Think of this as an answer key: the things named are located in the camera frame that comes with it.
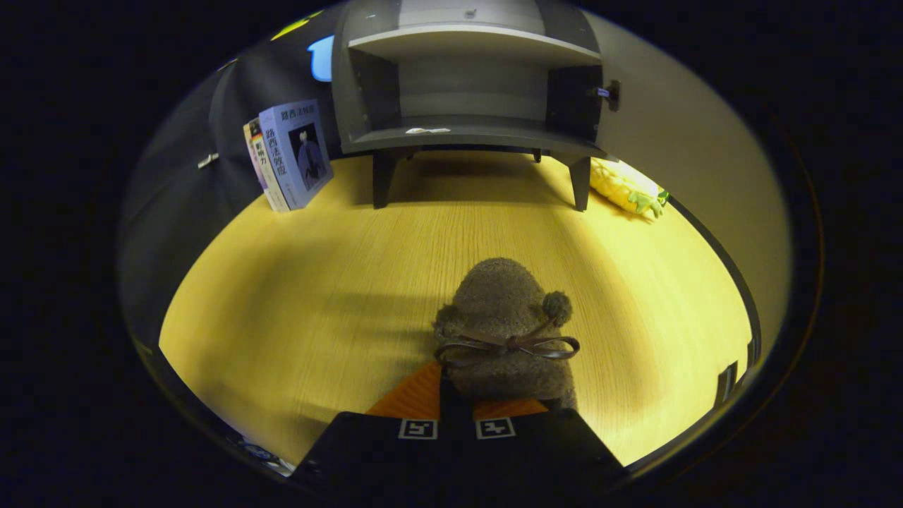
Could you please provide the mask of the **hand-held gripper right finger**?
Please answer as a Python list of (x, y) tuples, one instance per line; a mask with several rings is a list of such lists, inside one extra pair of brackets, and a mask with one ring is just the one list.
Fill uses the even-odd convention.
[(452, 485), (473, 496), (593, 496), (625, 466), (574, 409), (472, 417), (451, 445)]

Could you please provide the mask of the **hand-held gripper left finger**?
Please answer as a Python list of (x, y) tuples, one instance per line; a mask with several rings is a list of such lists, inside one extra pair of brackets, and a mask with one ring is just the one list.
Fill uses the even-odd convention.
[(432, 361), (363, 413), (345, 411), (300, 460), (294, 485), (321, 496), (419, 495), (447, 459), (443, 367)]

